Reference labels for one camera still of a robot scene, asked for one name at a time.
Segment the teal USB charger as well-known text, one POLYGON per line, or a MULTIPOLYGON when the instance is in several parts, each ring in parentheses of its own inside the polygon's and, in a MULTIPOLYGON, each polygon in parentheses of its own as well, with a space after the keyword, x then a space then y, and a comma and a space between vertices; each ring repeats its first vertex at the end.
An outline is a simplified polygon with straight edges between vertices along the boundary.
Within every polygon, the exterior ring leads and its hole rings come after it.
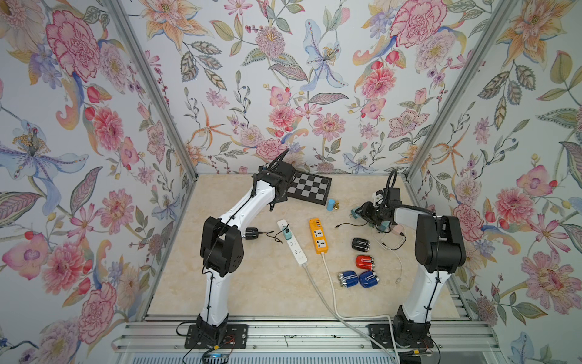
POLYGON ((384 222, 384 223, 381 225, 381 228, 382 228, 382 230, 383 230, 383 231, 385 231, 385 232, 390 232, 390 231, 391 231, 391 228, 390 228, 390 223, 389 223, 389 221, 385 221, 385 222, 384 222))

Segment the brown charger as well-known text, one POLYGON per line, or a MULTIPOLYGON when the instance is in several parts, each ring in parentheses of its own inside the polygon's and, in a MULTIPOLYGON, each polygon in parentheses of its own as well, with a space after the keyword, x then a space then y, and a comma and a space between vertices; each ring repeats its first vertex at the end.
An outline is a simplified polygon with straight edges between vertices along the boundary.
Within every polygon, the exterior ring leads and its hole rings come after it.
POLYGON ((398 224, 392 228, 391 233, 399 236, 404 236, 405 231, 406 229, 401 224, 398 224))

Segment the red electric shaver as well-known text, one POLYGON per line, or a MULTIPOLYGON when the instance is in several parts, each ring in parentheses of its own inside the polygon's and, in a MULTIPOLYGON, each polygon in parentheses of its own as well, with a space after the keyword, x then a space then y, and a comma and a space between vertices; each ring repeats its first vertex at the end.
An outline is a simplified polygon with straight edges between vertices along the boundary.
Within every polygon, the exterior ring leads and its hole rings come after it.
POLYGON ((374 258, 371 256, 358 255, 356 256, 356 267, 363 270, 373 271, 375 267, 374 258))

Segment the blue electric shaver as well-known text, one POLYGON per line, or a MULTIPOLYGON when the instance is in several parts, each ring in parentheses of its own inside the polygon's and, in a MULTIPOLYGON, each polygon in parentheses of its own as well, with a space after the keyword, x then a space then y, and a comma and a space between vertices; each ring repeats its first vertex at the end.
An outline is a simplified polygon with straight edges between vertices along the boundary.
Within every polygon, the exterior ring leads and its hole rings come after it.
POLYGON ((378 285, 379 280, 379 277, 372 270, 364 271, 359 275, 359 283, 363 288, 372 288, 378 285))
POLYGON ((359 276, 354 271, 343 271, 337 277, 343 288, 351 288, 359 284, 359 276))

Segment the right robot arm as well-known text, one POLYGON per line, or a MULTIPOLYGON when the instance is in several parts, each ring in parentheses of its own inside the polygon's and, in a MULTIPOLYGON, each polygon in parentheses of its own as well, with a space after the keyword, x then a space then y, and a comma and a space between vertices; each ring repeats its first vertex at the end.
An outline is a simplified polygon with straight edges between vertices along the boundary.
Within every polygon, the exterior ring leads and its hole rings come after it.
POLYGON ((417 206, 403 204, 398 188, 387 187, 375 202, 366 202, 355 214, 385 232, 398 226, 415 229, 417 275, 407 300, 393 319, 395 342, 402 347, 429 344, 433 307, 447 280, 466 261, 460 221, 453 215, 438 216, 417 206))

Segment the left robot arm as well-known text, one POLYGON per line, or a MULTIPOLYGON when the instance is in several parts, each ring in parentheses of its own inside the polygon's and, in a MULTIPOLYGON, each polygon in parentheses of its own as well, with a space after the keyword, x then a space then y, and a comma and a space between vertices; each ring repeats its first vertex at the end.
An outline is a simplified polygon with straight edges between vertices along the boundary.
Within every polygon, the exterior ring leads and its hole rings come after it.
POLYGON ((244 258, 246 229, 265 207, 274 209, 287 201, 287 190, 294 181, 295 168, 284 161, 288 150, 253 174, 249 191, 218 218, 205 220, 200 256, 206 276, 204 307, 194 326, 198 342, 218 346, 227 334, 227 299, 231 276, 244 258))

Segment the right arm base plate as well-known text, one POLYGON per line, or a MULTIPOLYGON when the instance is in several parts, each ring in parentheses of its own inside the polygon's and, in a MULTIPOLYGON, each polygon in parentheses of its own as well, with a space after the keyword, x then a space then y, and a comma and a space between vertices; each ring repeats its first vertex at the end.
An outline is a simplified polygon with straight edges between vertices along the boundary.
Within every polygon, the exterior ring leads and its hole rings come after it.
POLYGON ((433 349, 434 343, 430 337, 430 324, 408 323, 404 324, 369 324, 368 334, 383 347, 394 348, 392 336, 397 348, 406 350, 433 349))

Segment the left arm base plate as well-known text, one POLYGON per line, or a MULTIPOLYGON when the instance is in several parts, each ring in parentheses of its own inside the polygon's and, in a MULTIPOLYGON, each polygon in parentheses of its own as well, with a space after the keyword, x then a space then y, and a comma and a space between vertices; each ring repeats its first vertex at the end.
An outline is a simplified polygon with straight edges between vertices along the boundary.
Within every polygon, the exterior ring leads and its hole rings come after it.
POLYGON ((189 326, 185 349, 246 349, 249 338, 248 325, 227 324, 223 327, 195 324, 189 326))

